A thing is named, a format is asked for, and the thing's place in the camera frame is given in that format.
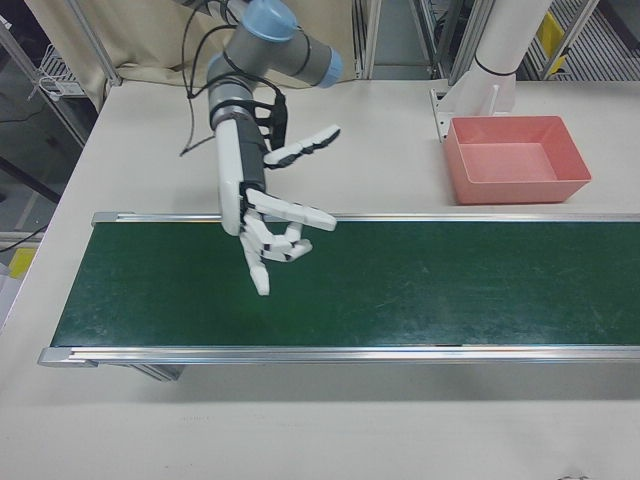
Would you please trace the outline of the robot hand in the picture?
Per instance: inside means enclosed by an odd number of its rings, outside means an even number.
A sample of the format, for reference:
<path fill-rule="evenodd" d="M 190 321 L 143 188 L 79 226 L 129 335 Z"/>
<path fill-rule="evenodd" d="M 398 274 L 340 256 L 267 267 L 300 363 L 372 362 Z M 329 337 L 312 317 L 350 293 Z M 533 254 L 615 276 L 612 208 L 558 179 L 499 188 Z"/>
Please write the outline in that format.
<path fill-rule="evenodd" d="M 281 169 L 327 147 L 340 134 L 331 125 L 317 134 L 269 150 L 255 121 L 239 117 L 215 128 L 219 203 L 226 233 L 239 238 L 251 279 L 259 295 L 270 293 L 266 260 L 291 262 L 312 250 L 302 237 L 305 225 L 333 231 L 337 220 L 309 206 L 290 203 L 266 192 L 265 169 Z"/>

